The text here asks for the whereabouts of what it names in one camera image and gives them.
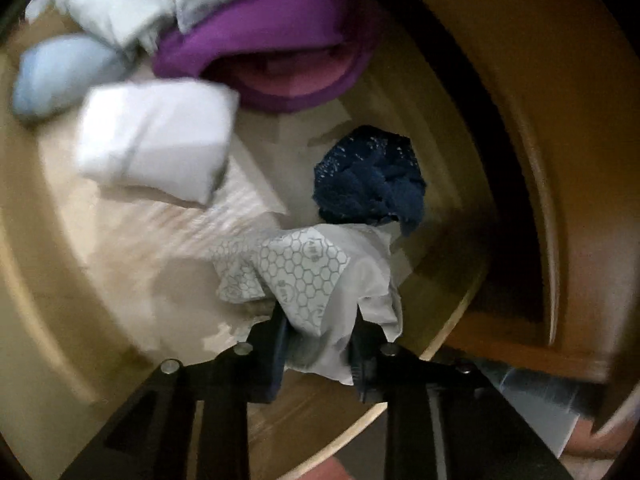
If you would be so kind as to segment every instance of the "navy blue fabric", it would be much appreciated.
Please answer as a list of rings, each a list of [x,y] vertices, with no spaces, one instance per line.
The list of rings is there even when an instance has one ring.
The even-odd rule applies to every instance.
[[[398,221],[407,236],[422,221],[426,183],[406,137],[360,126],[332,147],[314,171],[314,200],[325,222]]]

